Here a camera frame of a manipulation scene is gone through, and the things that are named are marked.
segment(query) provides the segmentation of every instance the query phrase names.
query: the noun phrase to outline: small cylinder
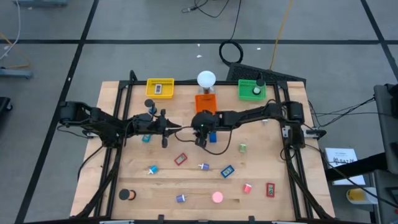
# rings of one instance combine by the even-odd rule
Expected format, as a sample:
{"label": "small cylinder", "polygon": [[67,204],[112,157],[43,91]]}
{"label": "small cylinder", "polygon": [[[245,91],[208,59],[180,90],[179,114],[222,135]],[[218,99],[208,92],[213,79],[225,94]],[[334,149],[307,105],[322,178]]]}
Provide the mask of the small cylinder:
{"label": "small cylinder", "polygon": [[211,196],[211,199],[214,203],[221,203],[224,199],[223,193],[221,192],[214,192]]}
{"label": "small cylinder", "polygon": [[156,114],[156,107],[155,107],[155,102],[151,99],[148,99],[144,102],[145,106],[148,108],[148,113],[150,114]]}
{"label": "small cylinder", "polygon": [[159,170],[159,168],[157,168],[157,166],[153,165],[149,168],[148,174],[155,174],[158,170]]}
{"label": "small cylinder", "polygon": [[245,153],[246,152],[246,145],[245,144],[240,144],[239,145],[239,152]]}
{"label": "small cylinder", "polygon": [[137,194],[134,190],[122,189],[119,192],[119,198],[121,200],[134,200],[136,195]]}
{"label": "small cylinder", "polygon": [[185,196],[184,196],[184,195],[178,195],[178,196],[176,197],[176,199],[177,199],[177,202],[178,202],[178,203],[185,202]]}
{"label": "small cylinder", "polygon": [[250,191],[251,191],[251,185],[250,185],[250,184],[245,184],[245,185],[243,186],[243,191],[244,191],[244,193],[246,193],[246,194],[250,193]]}
{"label": "small cylinder", "polygon": [[253,88],[253,94],[258,95],[261,93],[261,88],[265,85],[266,83],[262,79],[258,79],[256,81],[256,86]]}
{"label": "small cylinder", "polygon": [[209,164],[205,164],[205,163],[202,163],[202,164],[200,164],[198,166],[200,166],[200,169],[202,169],[202,170],[209,170],[209,168],[210,168],[210,165]]}

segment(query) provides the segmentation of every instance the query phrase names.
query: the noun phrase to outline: yellow cable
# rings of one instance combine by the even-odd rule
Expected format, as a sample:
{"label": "yellow cable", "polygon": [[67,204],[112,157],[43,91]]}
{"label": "yellow cable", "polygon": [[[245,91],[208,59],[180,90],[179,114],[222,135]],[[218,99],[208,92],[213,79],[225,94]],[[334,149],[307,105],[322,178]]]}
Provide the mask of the yellow cable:
{"label": "yellow cable", "polygon": [[[0,37],[5,40],[8,44],[12,45],[11,41],[0,32]],[[15,65],[11,67],[7,67],[8,69],[10,68],[28,68],[30,67],[30,60],[29,57],[21,50],[18,49],[18,47],[15,45],[14,48],[18,51],[18,53],[27,61],[27,65]]]}
{"label": "yellow cable", "polygon": [[286,10],[286,13],[285,13],[285,16],[284,16],[284,20],[282,21],[282,25],[280,25],[278,37],[276,38],[276,41],[275,41],[274,52],[272,53],[272,60],[271,60],[271,65],[269,66],[269,70],[272,70],[272,65],[274,64],[276,48],[278,48],[278,41],[280,39],[280,36],[282,35],[282,30],[284,29],[285,21],[286,21],[287,15],[289,15],[289,11],[290,11],[290,8],[292,7],[292,3],[293,3],[293,0],[290,0],[289,1],[289,6],[288,6],[288,8]]}

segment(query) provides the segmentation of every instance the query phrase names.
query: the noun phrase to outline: blue block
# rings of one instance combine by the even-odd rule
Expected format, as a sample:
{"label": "blue block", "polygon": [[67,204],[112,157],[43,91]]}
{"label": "blue block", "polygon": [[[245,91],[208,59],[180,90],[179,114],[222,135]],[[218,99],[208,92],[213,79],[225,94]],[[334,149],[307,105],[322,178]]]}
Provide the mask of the blue block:
{"label": "blue block", "polygon": [[232,167],[231,165],[229,165],[228,167],[226,167],[225,169],[223,169],[223,171],[221,171],[221,175],[224,178],[227,178],[227,176],[231,175],[234,172],[234,167]]}
{"label": "blue block", "polygon": [[209,134],[209,140],[211,143],[216,143],[217,142],[217,134],[215,131]]}
{"label": "blue block", "polygon": [[150,141],[150,137],[151,137],[151,136],[152,136],[151,134],[145,134],[145,135],[142,137],[142,141],[148,143],[148,142]]}

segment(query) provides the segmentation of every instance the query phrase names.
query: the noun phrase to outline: table clamp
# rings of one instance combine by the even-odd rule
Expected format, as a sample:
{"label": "table clamp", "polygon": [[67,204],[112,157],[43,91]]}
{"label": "table clamp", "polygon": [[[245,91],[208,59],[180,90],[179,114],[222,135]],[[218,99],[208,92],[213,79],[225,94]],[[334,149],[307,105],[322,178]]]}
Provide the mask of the table clamp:
{"label": "table clamp", "polygon": [[[303,135],[305,138],[313,138],[313,139],[317,139],[319,140],[320,138],[322,138],[325,134],[326,131],[325,130],[320,130],[318,128],[312,128],[311,129],[303,129]],[[282,134],[284,138],[288,138],[289,137],[289,130],[290,130],[290,126],[285,126],[282,128]]]}

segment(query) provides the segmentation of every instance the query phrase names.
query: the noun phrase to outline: wheel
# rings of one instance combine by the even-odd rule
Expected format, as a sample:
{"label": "wheel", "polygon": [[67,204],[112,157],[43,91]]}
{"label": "wheel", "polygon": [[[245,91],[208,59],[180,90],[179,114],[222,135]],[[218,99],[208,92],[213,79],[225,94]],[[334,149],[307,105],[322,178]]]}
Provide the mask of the wheel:
{"label": "wheel", "polygon": [[6,110],[7,110],[7,111],[12,111],[13,108],[14,108],[14,107],[12,106],[11,102],[9,102],[8,105],[7,105],[7,107],[6,107]]}

